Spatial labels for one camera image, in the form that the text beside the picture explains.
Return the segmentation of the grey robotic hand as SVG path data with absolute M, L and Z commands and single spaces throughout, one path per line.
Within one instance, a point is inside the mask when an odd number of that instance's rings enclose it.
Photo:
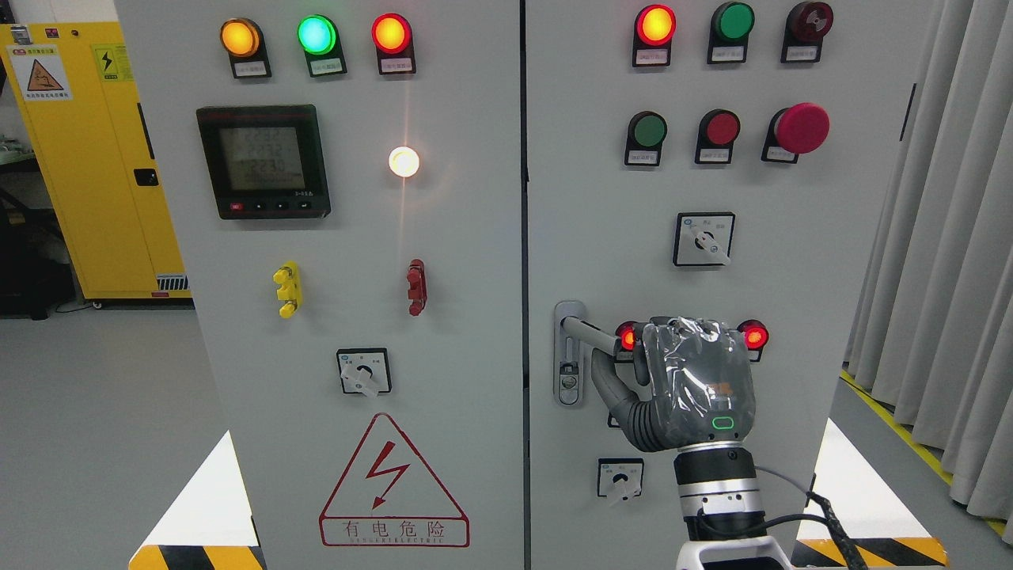
M 617 375 L 614 358 L 592 351 L 590 376 L 627 440 L 637 450 L 679 450 L 741 441 L 753 428 L 755 389 L 744 333 L 723 322 L 654 317 L 643 324 L 635 372 L 651 385 L 643 401 Z

